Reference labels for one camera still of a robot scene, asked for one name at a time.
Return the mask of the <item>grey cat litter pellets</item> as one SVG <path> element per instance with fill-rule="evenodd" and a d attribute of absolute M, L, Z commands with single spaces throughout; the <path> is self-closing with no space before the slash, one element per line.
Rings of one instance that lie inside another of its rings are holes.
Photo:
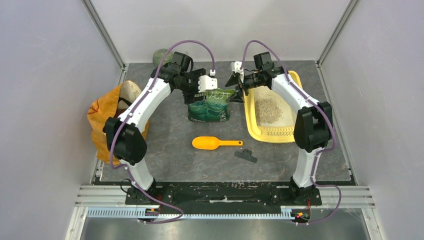
<path fill-rule="evenodd" d="M 254 102 L 255 118 L 259 126 L 275 127 L 283 125 L 283 110 L 272 98 L 260 98 Z"/>

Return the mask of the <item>orange fabric bag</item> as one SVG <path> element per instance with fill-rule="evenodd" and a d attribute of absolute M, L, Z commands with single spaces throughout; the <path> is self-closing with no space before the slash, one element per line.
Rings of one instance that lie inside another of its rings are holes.
<path fill-rule="evenodd" d="M 108 118 L 123 113 L 141 94 L 142 90 L 133 81 L 125 81 L 94 101 L 88 109 L 87 119 L 91 126 L 91 140 L 97 150 L 97 158 L 110 162 L 107 137 L 103 132 Z"/>

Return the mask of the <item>yellow plastic litter box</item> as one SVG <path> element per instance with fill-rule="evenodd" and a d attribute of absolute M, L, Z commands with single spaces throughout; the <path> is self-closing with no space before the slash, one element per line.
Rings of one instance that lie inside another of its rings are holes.
<path fill-rule="evenodd" d="M 266 143 L 293 143 L 297 114 L 288 103 L 267 86 L 248 90 L 243 96 L 247 131 Z"/>

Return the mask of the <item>black bag clip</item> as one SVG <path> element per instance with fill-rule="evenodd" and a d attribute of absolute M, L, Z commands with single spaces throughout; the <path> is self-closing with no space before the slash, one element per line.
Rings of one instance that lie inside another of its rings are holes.
<path fill-rule="evenodd" d="M 237 158 L 241 158 L 243 160 L 249 161 L 251 163 L 257 163 L 258 159 L 252 156 L 252 152 L 248 149 L 243 149 L 242 151 L 236 151 L 234 156 Z"/>

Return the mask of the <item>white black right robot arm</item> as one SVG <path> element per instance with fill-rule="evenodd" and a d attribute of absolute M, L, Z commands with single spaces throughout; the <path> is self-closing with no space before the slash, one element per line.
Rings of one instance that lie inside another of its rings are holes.
<path fill-rule="evenodd" d="M 256 70 L 249 75 L 245 75 L 243 62 L 231 63 L 232 75 L 226 86 L 236 86 L 236 92 L 229 101 L 242 102 L 242 97 L 248 96 L 251 89 L 268 87 L 296 112 L 293 137 L 299 153 L 288 197 L 292 203 L 300 205 L 316 187 L 317 163 L 328 142 L 335 136 L 333 109 L 327 101 L 320 102 L 301 89 L 285 65 L 275 65 L 270 52 L 255 55 L 254 63 Z"/>

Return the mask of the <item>green cat litter bag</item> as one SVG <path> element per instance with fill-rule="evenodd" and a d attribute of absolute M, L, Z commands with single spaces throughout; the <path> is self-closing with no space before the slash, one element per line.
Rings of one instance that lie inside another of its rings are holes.
<path fill-rule="evenodd" d="M 187 105 L 187 116 L 191 122 L 226 122 L 230 119 L 228 98 L 233 89 L 213 89 L 202 92 L 201 101 Z"/>

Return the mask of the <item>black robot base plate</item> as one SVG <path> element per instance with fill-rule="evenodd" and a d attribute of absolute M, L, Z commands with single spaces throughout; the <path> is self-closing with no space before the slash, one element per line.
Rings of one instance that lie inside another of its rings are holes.
<path fill-rule="evenodd" d="M 124 191 L 126 204 L 156 201 L 183 204 L 265 203 L 271 206 L 320 206 L 321 193 L 314 185 L 299 189 L 289 181 L 155 182 L 143 194 L 135 185 Z"/>

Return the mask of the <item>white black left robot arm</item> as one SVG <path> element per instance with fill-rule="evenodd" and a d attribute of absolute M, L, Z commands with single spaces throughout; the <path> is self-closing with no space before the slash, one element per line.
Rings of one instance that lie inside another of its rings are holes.
<path fill-rule="evenodd" d="M 103 127 L 109 156 L 127 168 L 133 185 L 140 188 L 137 197 L 144 204 L 152 204 L 157 191 L 151 187 L 155 179 L 145 160 L 147 142 L 142 133 L 160 103 L 173 90 L 180 90 L 186 98 L 199 93 L 199 80 L 206 76 L 205 68 L 194 70 L 193 59 L 175 52 L 171 61 L 157 66 L 147 85 L 135 101 L 119 116 L 109 117 Z"/>

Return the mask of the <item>orange plastic litter scoop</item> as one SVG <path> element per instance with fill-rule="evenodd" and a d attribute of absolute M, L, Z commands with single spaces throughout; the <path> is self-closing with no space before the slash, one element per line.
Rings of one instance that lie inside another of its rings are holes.
<path fill-rule="evenodd" d="M 219 147 L 239 147 L 242 140 L 220 140 L 215 136 L 198 136 L 192 140 L 192 146 L 200 150 L 216 150 Z"/>

